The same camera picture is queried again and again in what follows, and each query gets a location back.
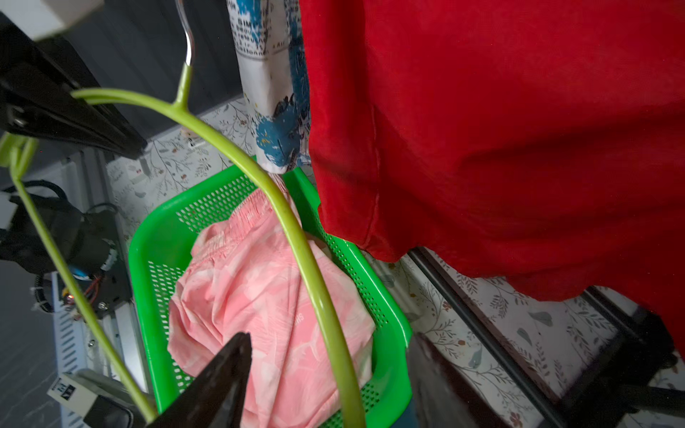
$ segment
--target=hanger hook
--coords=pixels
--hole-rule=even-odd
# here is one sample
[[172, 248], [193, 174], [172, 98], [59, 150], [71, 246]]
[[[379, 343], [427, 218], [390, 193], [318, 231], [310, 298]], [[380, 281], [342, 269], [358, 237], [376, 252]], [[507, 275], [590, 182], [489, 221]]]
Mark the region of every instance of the hanger hook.
[[178, 10], [178, 16], [181, 18], [181, 24], [183, 24], [183, 31], [186, 33], [186, 44], [188, 45], [186, 65], [192, 66], [195, 39], [192, 37], [192, 31], [190, 30], [190, 24], [188, 23], [188, 17], [186, 16], [186, 9], [183, 6], [183, 2], [184, 0], [176, 0], [176, 9]]

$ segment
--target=white floral surface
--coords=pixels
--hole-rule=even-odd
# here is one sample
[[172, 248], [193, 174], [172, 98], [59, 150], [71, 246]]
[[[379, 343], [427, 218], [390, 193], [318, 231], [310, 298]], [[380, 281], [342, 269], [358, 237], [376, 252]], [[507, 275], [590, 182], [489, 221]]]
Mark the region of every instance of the white floral surface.
[[[254, 153], [242, 100], [222, 105], [202, 119], [248, 153]], [[213, 146], [192, 137], [185, 130], [172, 129], [149, 143], [142, 163], [119, 158], [108, 164], [127, 243], [161, 203], [231, 165]], [[314, 182], [311, 168], [305, 172]], [[367, 258], [414, 331], [425, 333], [504, 420], [516, 428], [536, 427], [542, 421], [534, 406], [408, 256], [394, 264], [379, 262], [369, 255]], [[471, 307], [494, 327], [501, 342], [518, 355], [519, 364], [553, 400], [564, 394], [615, 334], [615, 328], [583, 299], [540, 302], [518, 293], [503, 278], [468, 278], [442, 264]], [[607, 293], [624, 310], [634, 311], [634, 303], [617, 293]], [[682, 359], [676, 367], [658, 373], [652, 384], [685, 389]], [[685, 427], [685, 420], [640, 412], [626, 416], [621, 424], [622, 428], [676, 428]]]

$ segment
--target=electrical cable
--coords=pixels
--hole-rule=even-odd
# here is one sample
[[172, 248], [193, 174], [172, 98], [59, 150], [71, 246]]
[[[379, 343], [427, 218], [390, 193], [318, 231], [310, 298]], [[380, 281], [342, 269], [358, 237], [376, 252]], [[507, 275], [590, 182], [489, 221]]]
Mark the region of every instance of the electrical cable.
[[[68, 199], [66, 198], [66, 193], [65, 191], [59, 187], [57, 184], [51, 183], [50, 181], [47, 180], [31, 180], [31, 181], [24, 181], [24, 187], [44, 187], [47, 189], [52, 190], [55, 192], [58, 198], [64, 199], [67, 201]], [[10, 186], [3, 190], [3, 192], [6, 193], [14, 193], [16, 192], [16, 186]]]
[[95, 204], [92, 207], [88, 208], [88, 210], [86, 211], [86, 214], [92, 214], [92, 211], [95, 208], [100, 208], [100, 207], [109, 207], [110, 211], [112, 211], [114, 213], [119, 212], [119, 207], [117, 207], [115, 204], [113, 204], [111, 202], [103, 202], [103, 203]]
[[36, 307], [39, 307], [43, 312], [47, 314], [52, 314], [55, 312], [55, 308], [45, 298], [45, 290], [43, 289], [42, 282], [43, 275], [36, 275], [34, 286], [32, 287], [34, 297], [36, 298]]

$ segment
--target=red garment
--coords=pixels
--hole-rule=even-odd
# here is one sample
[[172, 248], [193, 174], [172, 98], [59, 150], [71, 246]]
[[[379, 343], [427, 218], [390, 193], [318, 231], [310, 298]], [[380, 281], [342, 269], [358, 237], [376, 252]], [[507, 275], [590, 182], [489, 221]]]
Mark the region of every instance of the red garment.
[[685, 3], [300, 0], [326, 230], [562, 300], [610, 286], [685, 349]]

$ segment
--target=pink floral fabric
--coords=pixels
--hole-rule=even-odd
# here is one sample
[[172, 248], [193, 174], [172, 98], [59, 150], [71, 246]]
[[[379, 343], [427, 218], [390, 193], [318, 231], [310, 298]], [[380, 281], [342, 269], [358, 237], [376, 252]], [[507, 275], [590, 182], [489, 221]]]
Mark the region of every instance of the pink floral fabric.
[[[362, 386], [371, 378], [373, 320], [352, 280], [310, 245]], [[246, 331], [253, 353], [241, 427], [316, 427], [337, 411], [314, 310], [263, 192], [256, 190], [228, 220], [203, 230], [191, 253], [169, 303], [169, 352], [181, 369], [197, 376], [235, 333]]]

